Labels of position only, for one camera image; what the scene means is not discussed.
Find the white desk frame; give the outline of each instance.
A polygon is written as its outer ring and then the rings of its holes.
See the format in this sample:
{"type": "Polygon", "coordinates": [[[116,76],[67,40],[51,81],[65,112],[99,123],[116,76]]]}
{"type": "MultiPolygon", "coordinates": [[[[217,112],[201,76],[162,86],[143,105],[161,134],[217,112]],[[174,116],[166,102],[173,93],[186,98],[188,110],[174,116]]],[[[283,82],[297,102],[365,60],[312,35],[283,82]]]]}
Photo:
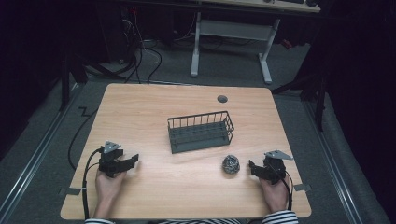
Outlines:
{"type": "Polygon", "coordinates": [[[272,26],[261,26],[245,23],[201,20],[201,13],[197,13],[195,46],[192,54],[191,76],[198,76],[199,67],[199,39],[200,35],[217,35],[234,38],[254,39],[266,41],[263,53],[259,54],[262,75],[266,84],[271,84],[272,79],[268,69],[267,57],[274,42],[280,19],[276,19],[272,26]]]}

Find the person's left hand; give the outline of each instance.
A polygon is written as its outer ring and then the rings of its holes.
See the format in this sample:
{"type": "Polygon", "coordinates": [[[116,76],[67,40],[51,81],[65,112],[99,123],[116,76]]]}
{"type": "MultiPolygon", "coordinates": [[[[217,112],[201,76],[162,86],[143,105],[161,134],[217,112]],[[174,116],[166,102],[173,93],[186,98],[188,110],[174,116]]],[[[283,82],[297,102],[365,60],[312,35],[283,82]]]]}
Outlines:
{"type": "Polygon", "coordinates": [[[120,193],[122,181],[126,176],[126,171],[119,173],[114,178],[108,177],[106,173],[97,171],[96,174],[96,194],[98,204],[96,205],[93,217],[107,219],[110,209],[120,193]]]}

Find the table top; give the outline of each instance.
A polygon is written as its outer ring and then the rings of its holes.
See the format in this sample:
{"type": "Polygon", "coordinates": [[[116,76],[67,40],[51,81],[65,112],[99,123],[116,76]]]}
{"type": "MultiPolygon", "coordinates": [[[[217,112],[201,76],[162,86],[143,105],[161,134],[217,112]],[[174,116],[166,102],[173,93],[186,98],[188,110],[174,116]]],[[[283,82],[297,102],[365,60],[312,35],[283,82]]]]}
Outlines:
{"type": "MultiPolygon", "coordinates": [[[[292,156],[273,96],[265,88],[108,85],[70,188],[81,188],[88,158],[106,140],[121,144],[125,159],[139,154],[113,218],[263,217],[268,208],[248,161],[262,166],[263,153],[276,149],[292,156]],[[228,101],[220,103],[219,95],[228,101]],[[172,154],[168,118],[223,110],[234,126],[230,145],[172,154]],[[221,168],[227,155],[240,162],[236,175],[221,168]]],[[[294,185],[302,184],[295,161],[284,162],[294,185]]],[[[97,202],[95,173],[93,167],[87,176],[91,213],[97,202]]],[[[293,211],[298,217],[311,214],[303,190],[293,193],[293,211]]],[[[81,194],[66,196],[61,216],[84,219],[81,194]]]]}
{"type": "Polygon", "coordinates": [[[305,1],[303,4],[298,3],[290,3],[275,0],[269,3],[264,2],[263,0],[201,0],[202,2],[207,3],[217,3],[217,4],[227,4],[227,5],[237,5],[242,7],[265,7],[271,9],[281,9],[281,10],[289,10],[289,11],[297,11],[297,12],[320,12],[320,7],[316,5],[315,7],[309,7],[305,1]]]}

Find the foil ball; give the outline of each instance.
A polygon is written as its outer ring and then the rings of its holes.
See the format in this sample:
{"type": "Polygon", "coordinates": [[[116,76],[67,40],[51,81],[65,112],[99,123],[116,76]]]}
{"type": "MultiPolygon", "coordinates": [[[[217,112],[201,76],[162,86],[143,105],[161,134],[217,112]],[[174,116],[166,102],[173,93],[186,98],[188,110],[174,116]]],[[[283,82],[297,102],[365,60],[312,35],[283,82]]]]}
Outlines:
{"type": "Polygon", "coordinates": [[[228,155],[223,163],[222,163],[222,168],[225,173],[229,175],[234,175],[238,173],[239,171],[239,160],[233,155],[228,155]]]}

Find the hand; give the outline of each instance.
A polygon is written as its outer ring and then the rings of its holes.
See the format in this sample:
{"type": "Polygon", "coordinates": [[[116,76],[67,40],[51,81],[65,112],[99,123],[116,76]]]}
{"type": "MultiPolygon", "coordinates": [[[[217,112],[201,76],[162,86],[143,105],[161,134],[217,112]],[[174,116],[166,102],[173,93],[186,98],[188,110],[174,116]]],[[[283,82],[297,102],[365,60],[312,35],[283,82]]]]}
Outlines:
{"type": "Polygon", "coordinates": [[[126,171],[119,173],[116,177],[108,177],[105,173],[98,170],[96,173],[96,193],[98,196],[98,204],[96,205],[94,218],[108,219],[110,210],[113,207],[126,171]]]}
{"type": "MultiPolygon", "coordinates": [[[[289,185],[289,179],[286,178],[285,182],[289,185]]],[[[276,184],[271,185],[271,181],[260,178],[262,189],[264,191],[265,202],[268,204],[271,213],[283,211],[286,209],[289,191],[285,184],[279,180],[276,184]]]]}

